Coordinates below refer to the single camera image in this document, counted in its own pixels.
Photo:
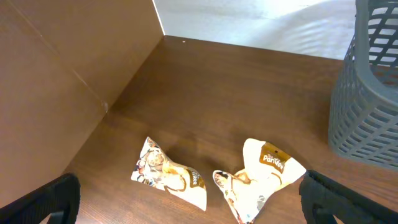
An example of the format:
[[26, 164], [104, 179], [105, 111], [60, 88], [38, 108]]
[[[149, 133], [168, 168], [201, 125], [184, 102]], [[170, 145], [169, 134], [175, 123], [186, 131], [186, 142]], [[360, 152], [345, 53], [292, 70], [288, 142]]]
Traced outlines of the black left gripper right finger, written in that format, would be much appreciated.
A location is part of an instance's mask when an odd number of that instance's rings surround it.
[[314, 170], [304, 174], [299, 194], [308, 224], [397, 223], [397, 212]]

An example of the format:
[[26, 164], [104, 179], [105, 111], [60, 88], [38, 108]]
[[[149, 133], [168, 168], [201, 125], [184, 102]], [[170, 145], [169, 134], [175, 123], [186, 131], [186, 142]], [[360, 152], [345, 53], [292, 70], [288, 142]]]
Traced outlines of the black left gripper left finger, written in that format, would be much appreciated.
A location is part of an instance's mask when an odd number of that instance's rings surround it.
[[80, 206], [80, 182], [72, 173], [63, 174], [31, 193], [1, 208], [1, 223], [74, 224]]

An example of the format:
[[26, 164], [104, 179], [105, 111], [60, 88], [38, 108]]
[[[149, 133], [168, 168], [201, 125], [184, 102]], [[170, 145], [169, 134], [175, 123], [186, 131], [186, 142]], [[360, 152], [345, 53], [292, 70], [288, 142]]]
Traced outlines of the cream Pantree snack bag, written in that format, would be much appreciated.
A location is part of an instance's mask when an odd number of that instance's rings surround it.
[[244, 169], [235, 174], [213, 172], [238, 223], [253, 223], [269, 197], [294, 183], [306, 168], [267, 141], [248, 138], [243, 146]]

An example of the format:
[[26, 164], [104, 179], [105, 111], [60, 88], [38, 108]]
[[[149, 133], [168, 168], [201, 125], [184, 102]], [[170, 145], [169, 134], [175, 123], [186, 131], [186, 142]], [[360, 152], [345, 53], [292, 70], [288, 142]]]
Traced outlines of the cream snack bag left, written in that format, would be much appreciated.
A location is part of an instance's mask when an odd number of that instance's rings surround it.
[[172, 161], [150, 137], [146, 138], [131, 180], [166, 191], [205, 211], [203, 177], [193, 168]]

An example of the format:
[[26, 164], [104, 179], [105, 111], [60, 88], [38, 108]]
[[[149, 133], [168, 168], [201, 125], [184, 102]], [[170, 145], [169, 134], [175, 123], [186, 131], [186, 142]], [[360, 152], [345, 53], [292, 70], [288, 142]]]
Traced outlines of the grey plastic lattice basket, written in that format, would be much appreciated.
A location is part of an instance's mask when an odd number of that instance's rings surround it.
[[397, 170], [397, 1], [356, 1], [328, 144], [345, 159]]

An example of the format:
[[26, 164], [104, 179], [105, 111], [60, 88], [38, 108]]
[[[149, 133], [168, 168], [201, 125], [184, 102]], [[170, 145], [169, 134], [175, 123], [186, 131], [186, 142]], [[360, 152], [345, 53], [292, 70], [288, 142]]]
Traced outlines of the brown cardboard side panel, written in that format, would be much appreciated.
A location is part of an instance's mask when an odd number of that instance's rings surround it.
[[1, 0], [1, 205], [66, 169], [162, 37], [151, 0]]

